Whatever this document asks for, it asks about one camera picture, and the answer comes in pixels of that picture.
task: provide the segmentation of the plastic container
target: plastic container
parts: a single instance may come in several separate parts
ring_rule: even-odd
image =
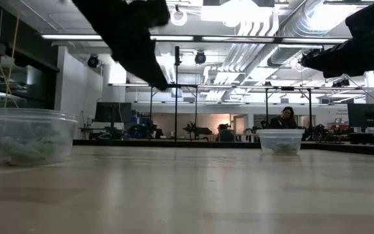
[[[77,117],[55,110],[0,108],[0,164],[35,166],[70,156]]]
[[[296,155],[301,148],[302,129],[262,129],[256,131],[264,153]]]

